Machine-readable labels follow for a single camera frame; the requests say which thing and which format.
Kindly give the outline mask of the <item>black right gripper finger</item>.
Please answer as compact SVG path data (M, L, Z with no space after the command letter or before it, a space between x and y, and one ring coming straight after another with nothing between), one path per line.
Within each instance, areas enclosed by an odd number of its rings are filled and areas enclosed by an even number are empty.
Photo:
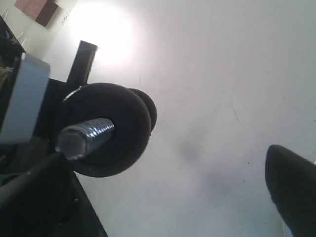
M269 146L265 181L294 237L316 235L316 165L281 145Z

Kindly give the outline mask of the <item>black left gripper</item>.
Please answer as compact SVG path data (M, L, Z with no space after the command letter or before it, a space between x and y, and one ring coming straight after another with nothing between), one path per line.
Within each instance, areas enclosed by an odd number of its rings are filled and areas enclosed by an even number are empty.
M0 175L2 237L105 237L78 178L58 155Z

